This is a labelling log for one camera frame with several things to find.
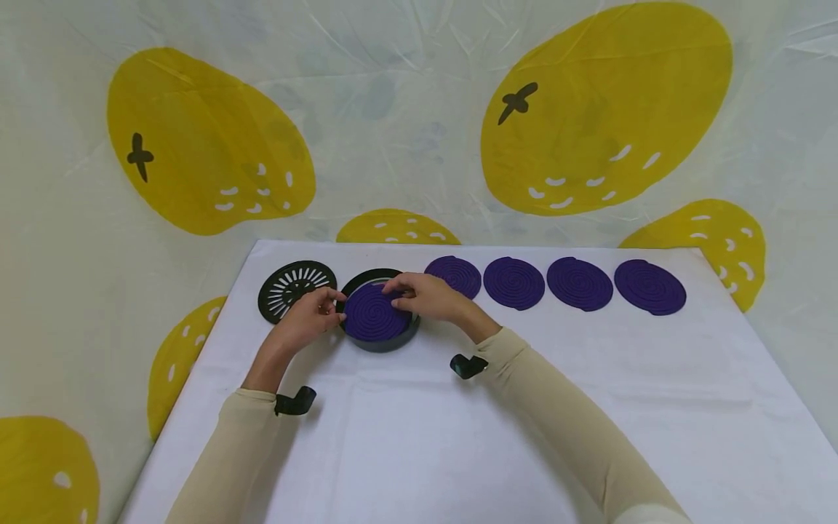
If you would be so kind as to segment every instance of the purple mosquito coil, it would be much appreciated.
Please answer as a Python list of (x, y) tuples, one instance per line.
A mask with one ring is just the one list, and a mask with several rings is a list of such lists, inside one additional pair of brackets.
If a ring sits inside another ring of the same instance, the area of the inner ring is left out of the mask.
[(346, 334), (364, 342), (383, 342), (404, 333), (413, 315), (392, 306), (392, 300), (400, 296), (398, 292), (383, 294), (381, 283), (357, 288), (346, 301)]
[(524, 311), (544, 296), (544, 277), (528, 262), (503, 257), (486, 267), (483, 275), (486, 292), (498, 304)]
[(574, 257), (550, 265), (547, 286), (565, 304), (587, 312), (604, 308), (614, 295), (611, 279), (602, 269)]
[(630, 304), (655, 316), (677, 313), (686, 304), (686, 290), (675, 275), (645, 260), (620, 264), (614, 283)]
[(480, 293), (480, 271), (469, 261), (457, 257), (439, 257), (428, 264), (425, 273), (440, 277), (451, 289), (459, 291), (468, 298)]

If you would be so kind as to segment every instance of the black round tray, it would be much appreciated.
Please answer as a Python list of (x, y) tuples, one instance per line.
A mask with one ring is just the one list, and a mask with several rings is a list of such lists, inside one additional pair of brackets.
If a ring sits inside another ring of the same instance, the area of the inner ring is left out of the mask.
[(277, 269), (259, 290), (259, 313), (271, 324), (278, 324), (291, 306), (304, 294), (317, 288), (338, 288), (338, 280), (325, 264), (300, 260)]
[[(354, 291), (366, 283), (377, 283), (377, 282), (387, 282), (391, 278), (394, 278), (401, 274), (401, 271), (396, 271), (395, 269), (389, 269), (387, 267), (380, 267), (377, 269), (370, 269), (368, 271), (364, 271), (361, 274), (354, 277), (352, 280), (347, 283), (344, 288), (341, 290), (344, 295), (348, 298)], [(338, 302), (337, 306), (335, 307), (338, 313), (344, 312), (345, 303)], [(360, 349), (364, 351), (369, 351), (370, 353), (388, 353), (390, 351), (395, 351), (401, 348), (403, 345), (410, 342), (413, 338), (413, 335), (419, 330), (419, 323), (420, 317), (418, 315), (413, 315), (413, 319), (407, 329), (402, 332), (400, 335), (397, 335), (389, 340), (382, 340), (380, 342), (369, 342), (366, 340), (357, 340), (352, 336), (346, 335), (347, 338), (352, 340), (352, 343), (357, 345)], [(346, 323), (340, 323), (340, 329), (346, 332)]]

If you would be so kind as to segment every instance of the black cross mark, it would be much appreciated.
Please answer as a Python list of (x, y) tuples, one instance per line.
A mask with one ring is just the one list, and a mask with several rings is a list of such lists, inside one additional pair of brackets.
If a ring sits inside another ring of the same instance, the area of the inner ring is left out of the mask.
[(526, 97), (532, 95), (538, 91), (538, 84), (535, 82), (531, 82), (524, 87), (521, 87), (517, 93), (509, 93), (508, 95), (504, 95), (502, 99), (504, 104), (506, 104), (506, 108), (504, 112), (500, 115), (500, 120), (498, 120), (498, 125), (504, 123), (507, 118), (510, 117), (513, 111), (517, 111), (519, 113), (526, 113), (530, 110), (530, 104), (527, 103)]
[(128, 154), (128, 163), (135, 163), (137, 171), (140, 172), (143, 182), (148, 182), (148, 174), (146, 173), (146, 162), (154, 160), (154, 155), (151, 151), (142, 149), (142, 135), (138, 132), (134, 133), (131, 139), (132, 151)]

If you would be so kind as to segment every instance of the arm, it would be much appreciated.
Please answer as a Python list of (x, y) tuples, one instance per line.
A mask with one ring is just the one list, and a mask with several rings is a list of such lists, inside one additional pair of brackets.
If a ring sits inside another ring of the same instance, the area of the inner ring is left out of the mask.
[(608, 522), (689, 522), (608, 415), (518, 335), (504, 328), (476, 354), (489, 363), (492, 386), (547, 438)]
[(402, 273), (393, 306), (460, 327), (489, 363), (491, 385), (528, 417), (613, 524), (689, 524), (672, 494), (619, 428), (529, 344), (439, 278)]
[(280, 427), (276, 393), (302, 348), (345, 318), (334, 311), (342, 293), (320, 288), (300, 298), (262, 343), (241, 388), (221, 407), (218, 424), (178, 494), (166, 524), (241, 521), (253, 481)]

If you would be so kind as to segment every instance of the person's left hand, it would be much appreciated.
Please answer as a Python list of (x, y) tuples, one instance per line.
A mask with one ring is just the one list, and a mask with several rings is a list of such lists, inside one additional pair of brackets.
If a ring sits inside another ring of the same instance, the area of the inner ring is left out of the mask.
[(318, 288), (304, 294), (265, 338), (259, 352), (294, 356), (314, 342), (320, 334), (343, 322), (346, 315), (337, 313), (334, 300), (346, 296), (332, 288)]

